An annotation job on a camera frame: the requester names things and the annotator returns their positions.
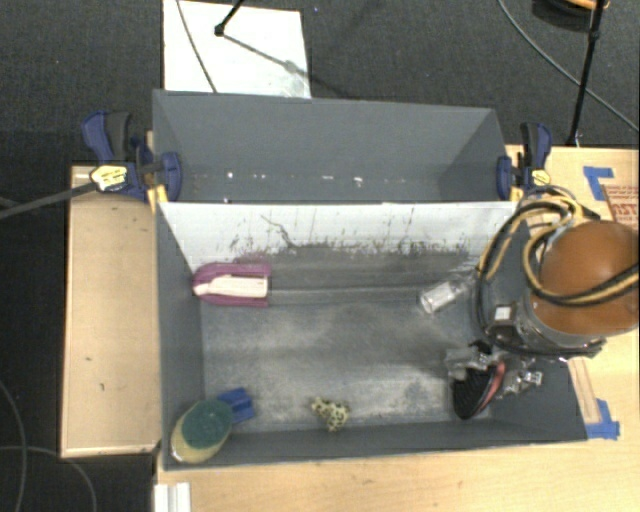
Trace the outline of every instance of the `gray box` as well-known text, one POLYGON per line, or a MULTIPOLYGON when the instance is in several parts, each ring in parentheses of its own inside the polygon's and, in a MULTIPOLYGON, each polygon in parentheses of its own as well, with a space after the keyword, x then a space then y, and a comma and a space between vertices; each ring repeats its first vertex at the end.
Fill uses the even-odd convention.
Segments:
MULTIPOLYGON (((477 335, 470 301, 433 318, 416 304, 421 288, 469 271, 512 211, 491 202, 504 152, 493 112, 157 92, 154 137, 186 175, 181 202, 157 215, 166 469, 181 467, 177 419, 238 386, 256 417, 203 466, 586 438, 560 364, 537 365, 540 388, 457 419, 443 358, 477 335), (273 268, 269 308, 193 296, 200 265, 258 260, 273 268), (343 431, 313 415, 316 396, 351 406, 343 431)), ((501 301, 522 290, 517 249, 501 301)))

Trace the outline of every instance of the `clear plastic object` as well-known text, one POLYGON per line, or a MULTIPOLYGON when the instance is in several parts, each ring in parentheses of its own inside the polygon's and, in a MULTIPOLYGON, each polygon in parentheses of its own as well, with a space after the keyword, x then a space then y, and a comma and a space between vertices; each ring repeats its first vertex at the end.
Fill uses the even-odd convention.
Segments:
POLYGON ((440 283, 433 288, 422 290, 418 296, 420 307, 428 315, 435 315, 471 290, 471 279, 461 278, 440 283))

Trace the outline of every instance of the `gray carpet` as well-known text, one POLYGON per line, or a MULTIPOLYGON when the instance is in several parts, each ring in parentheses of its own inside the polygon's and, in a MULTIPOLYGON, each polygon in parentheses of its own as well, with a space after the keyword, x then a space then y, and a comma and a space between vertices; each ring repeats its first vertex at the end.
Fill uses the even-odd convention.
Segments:
MULTIPOLYGON (((545 0, 504 0, 513 17, 579 76, 585 23, 545 0)), ((496 0, 250 1, 299 9, 312 95, 496 109, 506 142, 522 121, 567 137, 577 87, 523 40, 496 0)), ((212 27, 219 20, 212 20, 212 27)), ((640 3, 612 0, 591 88, 638 124, 640 3)), ((79 124, 97 109, 128 110, 132 132, 151 125, 151 90, 162 85, 159 0, 0 3, 0 197, 35 199, 64 189, 87 160, 79 124)), ((638 134, 587 98, 581 143, 637 147, 638 134)), ((0 222, 0 380, 23 416, 30 444, 55 450, 59 425, 65 279, 65 206, 0 222)), ((0 399, 0 445, 19 441, 0 399)), ((73 468, 29 457, 23 510, 90 510, 73 468)), ((0 510, 13 510, 20 457, 0 451, 0 510)), ((146 510, 151 460, 83 463, 100 510, 146 510)))

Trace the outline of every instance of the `black cable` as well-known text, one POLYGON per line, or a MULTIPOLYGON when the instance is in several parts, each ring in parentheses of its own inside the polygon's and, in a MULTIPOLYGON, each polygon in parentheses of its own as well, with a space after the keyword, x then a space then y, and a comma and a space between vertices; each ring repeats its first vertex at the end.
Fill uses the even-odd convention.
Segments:
POLYGON ((13 416, 16 419, 16 425, 18 426, 18 432, 20 434, 20 450, 22 451, 22 471, 20 472, 20 487, 18 491, 18 498, 16 499, 16 506, 14 508, 15 512, 20 512, 22 508, 22 499, 24 498, 24 489, 27 485, 27 435, 24 431, 24 423, 22 423, 22 417, 20 416, 20 412, 18 411, 18 407, 9 393, 9 390, 4 385, 4 383, 0 380, 0 389, 4 393, 4 396, 9 402, 9 406, 13 411, 13 416))
MULTIPOLYGON (((540 240, 538 240, 531 247, 529 254, 526 255, 528 259, 533 260, 537 249, 543 244, 546 246, 548 239, 551 238, 551 236, 553 236, 554 234, 555 232, 549 233, 547 236, 544 236, 540 240)), ((566 306, 566 307, 586 307, 586 306, 596 306, 598 304, 604 304, 615 298, 621 297, 622 295, 628 293, 634 288, 637 288, 638 282, 636 281, 635 283, 631 283, 628 286, 625 286, 624 288, 612 293, 611 295, 608 295, 607 297, 581 301, 579 303, 575 303, 573 301, 575 301, 576 299, 588 297, 589 295, 593 295, 594 293, 604 291, 608 288, 612 288, 615 285, 624 281, 625 279, 631 277, 633 274, 637 274, 637 273, 638 273, 638 263, 630 266, 629 268, 622 270, 621 272, 618 272, 616 275, 610 277, 606 281, 603 281, 589 289, 583 290, 581 292, 573 293, 573 294, 568 294, 568 295, 555 295, 555 294, 547 293, 542 288, 536 286, 536 284, 531 281, 528 275, 526 276, 526 278, 527 278, 527 284, 529 288, 531 288, 532 292, 538 297, 548 302, 551 302, 552 304, 556 304, 558 306, 566 306)))
POLYGON ((182 12, 182 6, 180 5, 180 0, 176 0, 176 6, 178 7, 178 14, 180 14, 180 20, 182 21, 182 26, 184 27, 184 31, 187 33, 187 38, 189 39, 189 43, 191 44, 191 48, 193 49, 193 53, 195 54, 196 59, 198 59, 198 62, 200 63, 200 67, 202 68, 204 76, 207 79, 207 82, 209 82, 209 87, 211 87, 211 92, 217 93, 218 90, 216 89, 216 86, 213 85, 213 80, 211 80, 211 77, 209 76, 209 72, 207 71, 207 68, 204 65, 202 57, 200 56, 200 52, 196 48, 196 44, 193 41, 191 31, 187 26, 187 20, 185 19, 184 13, 182 12))
MULTIPOLYGON (((555 203, 549 203, 549 202, 545 202, 545 201, 539 201, 537 203, 531 203, 529 205, 525 205, 519 209, 517 209, 513 215, 511 217, 509 217, 509 219, 507 219, 507 221, 503 224, 503 226, 500 228, 500 230, 498 231, 498 233, 496 234, 496 236, 494 237, 494 239, 491 242, 491 245, 487 248, 487 253, 486 253, 486 257, 484 259, 484 264, 481 268, 478 268, 478 279, 476 281, 476 286, 475 286, 475 297, 473 298, 473 302, 472 304, 474 304, 474 309, 475 309, 475 316, 478 322, 478 325, 480 327, 480 331, 481 331, 481 337, 483 339, 483 341, 495 345, 496 347, 498 347, 499 349, 505 350, 507 352, 511 352, 523 357, 548 357, 548 358, 554 358, 554 359, 559 359, 559 358, 565 358, 565 359, 569 359, 572 357, 577 357, 577 356, 588 356, 588 355, 592 355, 594 354, 597 350, 598 347, 600 347, 603 343, 604 340, 600 340, 598 342, 592 343, 589 345, 589 347, 584 348, 584 349, 579 349, 579 348, 571 348, 571 349, 566 349, 566 348, 557 348, 554 350, 536 350, 536 349, 530 349, 530 348, 523 348, 523 347, 515 347, 515 346, 507 346, 502 344, 498 339, 496 339, 495 336, 489 336, 489 333, 487 332, 487 327, 488 327, 488 322, 487 322, 487 318, 486 318, 486 313, 484 311, 484 291, 485 289, 490 286, 490 283, 487 281, 486 276, 489 273, 489 269, 491 268, 491 262, 493 260, 493 257, 495 255, 495 253, 497 251, 499 251, 504 243, 506 243, 507 240, 509 240, 510 238, 512 238, 512 234, 509 233, 509 228, 511 227, 511 225, 523 214, 526 213, 529 210, 535 210, 538 209, 539 207, 544 206, 544 207, 548 207, 550 209, 554 209, 556 210, 557 213, 560 213, 563 216, 566 216, 568 214, 572 214, 573 213, 573 207, 571 208, 571 212, 567 212, 567 210, 565 210, 562 206, 557 205, 555 203)), ((546 244, 548 243, 548 240, 557 233, 557 231, 548 233, 546 236, 541 237, 539 240, 536 241, 535 244, 533 244, 530 253, 527 255, 528 258, 530 260, 533 260, 535 258, 535 253, 537 251, 537 249, 542 246, 544 244, 545 248, 546 248, 546 244)), ((568 298, 580 298, 581 296, 586 296, 592 293, 597 293, 599 291, 602 290, 606 290, 607 288, 610 288, 611 286, 615 286, 616 284, 620 283, 621 281, 623 281, 624 279, 628 278, 630 275, 632 275, 633 273, 638 271, 638 264, 636 263, 635 265, 625 269, 624 271, 618 273, 617 275, 613 276, 612 278, 608 279, 607 281, 600 283, 596 286, 594 286, 592 289, 580 292, 578 294, 575 294, 576 297, 573 296, 567 296, 568 298)), ((532 283, 530 283, 529 278, 527 276, 527 282, 529 284, 530 287, 532 287, 534 290, 535 288, 532 286, 532 283)), ((608 302, 610 300, 613 300, 614 298, 617 298, 619 296, 622 296, 626 293, 628 293, 630 290, 637 288, 638 287, 638 283, 632 284, 628 287, 625 287, 624 289, 617 291, 615 293, 612 293, 610 296, 607 297, 603 297, 601 299, 597 299, 594 301, 589 301, 588 304, 585 305, 596 305, 599 303, 605 303, 608 302)), ((549 300, 549 302, 554 302, 554 299, 558 299, 558 297, 556 296, 552 296, 551 300, 549 300)), ((568 307, 579 307, 582 306, 582 304, 566 304, 566 303, 561 303, 561 305, 565 305, 568 307)), ((544 338, 542 335, 540 335, 542 339, 544 339, 545 341, 553 344, 553 341, 551 340, 547 340, 546 338, 544 338)))
POLYGON ((59 459, 58 458, 58 454, 52 450, 49 450, 47 448, 40 448, 38 446, 29 446, 27 444, 27 436, 25 434, 25 429, 24 429, 24 423, 22 422, 22 417, 20 416, 20 412, 18 411, 18 407, 16 406, 15 401, 13 400, 13 397, 11 396, 11 393, 9 393, 9 390, 6 388, 6 386, 4 385, 4 383, 2 381, 0 381, 0 389, 2 390, 2 392, 4 393, 7 402, 9 403, 9 406, 11 407, 11 410, 13 411, 13 415, 16 419, 16 425, 18 426, 18 432, 20 433, 20 445, 19 446, 0 446, 0 451, 9 451, 9 450, 15 450, 18 451, 20 450, 20 452, 22 453, 22 471, 20 472, 20 487, 19 487, 19 491, 18 491, 18 497, 16 499, 16 504, 14 507, 15 512, 20 512, 20 510, 22 509, 22 502, 24 499, 24 491, 27 485, 27 455, 28 452, 34 452, 34 453, 43 453, 46 455, 50 455, 52 457, 55 457, 56 460, 62 460, 65 463, 71 464, 71 466, 73 466, 76 471, 78 471, 80 473, 80 476, 82 476, 82 478, 84 479, 85 483, 87 484, 87 487, 89 489, 89 492, 91 493, 91 503, 93 506, 93 512, 98 512, 98 499, 96 497, 96 491, 93 487, 93 484, 91 483, 91 479, 89 478, 89 476, 85 473, 85 471, 74 461, 67 459, 59 459))
MULTIPOLYGON (((578 81, 577 78, 575 78, 574 76, 572 76, 571 74, 569 74, 569 72, 564 69, 562 66, 560 66, 560 64, 558 64, 555 60, 553 60, 547 53, 545 53, 545 51, 540 48, 540 46, 531 38, 531 36, 529 36, 524 29, 518 24, 518 22, 516 21, 516 19, 513 17, 513 15, 509 12, 509 10, 507 9, 507 7, 504 5, 503 0, 497 0, 498 5, 500 6, 500 9, 502 9, 502 12, 504 13, 504 15, 507 17, 507 19, 509 20, 509 23, 511 23, 511 25, 513 25, 513 27, 516 29, 516 31, 518 32, 518 34, 520 34, 522 36, 522 38, 529 43, 529 45, 536 51, 538 52, 538 54, 545 60, 547 61, 549 64, 551 64, 558 72, 560 72, 565 78, 567 78, 568 80, 570 80, 571 82, 573 82, 575 85, 580 86, 580 82, 578 81)), ((616 110, 611 104, 607 103, 604 99, 602 99, 600 96, 598 96, 596 93, 594 93, 591 89, 586 89, 585 91, 589 96, 591 96, 594 100, 596 100, 598 103, 600 103, 600 105, 602 105, 603 107, 605 107, 607 110, 609 110, 609 112, 611 112, 613 115, 615 115, 616 117, 618 117, 622 122, 624 122, 625 124, 627 124, 633 131, 635 131, 636 133, 639 132, 638 127, 633 124, 633 121, 631 121, 629 118, 625 117, 624 114, 622 114, 621 112, 619 112, 618 110, 616 110)))
POLYGON ((3 208, 13 208, 14 206, 18 206, 18 204, 18 202, 13 201, 12 199, 0 197, 0 206, 2 206, 3 208))
POLYGON ((65 190, 64 192, 58 192, 57 194, 52 194, 41 199, 36 199, 35 201, 19 204, 18 206, 13 206, 12 208, 8 208, 6 210, 0 210, 0 220, 13 217, 14 215, 18 215, 19 213, 25 213, 31 210, 35 210, 36 208, 41 208, 49 204, 59 203, 60 201, 68 201, 69 199, 82 194, 86 194, 87 192, 94 191, 95 189, 95 183, 85 183, 84 185, 80 185, 70 190, 65 190))
MULTIPOLYGON (((0 446, 0 451, 22 450, 22 448, 23 448, 22 446, 0 446)), ((27 449, 33 453, 42 453, 44 455, 49 455, 55 458, 58 462, 62 461, 65 464, 69 464, 71 467, 73 467, 80 474, 84 482, 87 484, 87 488, 89 489, 89 493, 91 494, 91 508, 93 512, 98 512, 98 498, 96 496, 95 488, 91 483, 91 479, 89 478, 89 475, 87 475, 85 470, 82 469, 82 467, 77 462, 71 459, 60 459, 56 452, 54 452, 53 450, 49 450, 47 448, 40 448, 39 446, 28 446, 27 449)))
POLYGON ((541 185, 537 187, 532 187, 528 190, 524 190, 523 197, 518 202, 518 207, 520 207, 520 205, 524 202, 524 200, 529 196, 532 196, 534 194, 545 194, 545 193, 551 194, 551 195, 557 195, 557 196, 566 196, 573 199, 576 202, 578 201, 578 198, 576 197, 576 195, 566 187, 561 187, 560 185, 541 185))

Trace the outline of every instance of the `green scrubber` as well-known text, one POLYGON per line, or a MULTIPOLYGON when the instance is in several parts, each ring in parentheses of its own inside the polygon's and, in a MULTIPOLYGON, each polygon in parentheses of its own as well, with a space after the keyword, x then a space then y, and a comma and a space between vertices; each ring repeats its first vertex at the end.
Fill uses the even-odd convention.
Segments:
POLYGON ((176 424, 171 434, 173 457, 198 464, 213 457, 231 432, 233 411, 215 398, 197 402, 176 424))

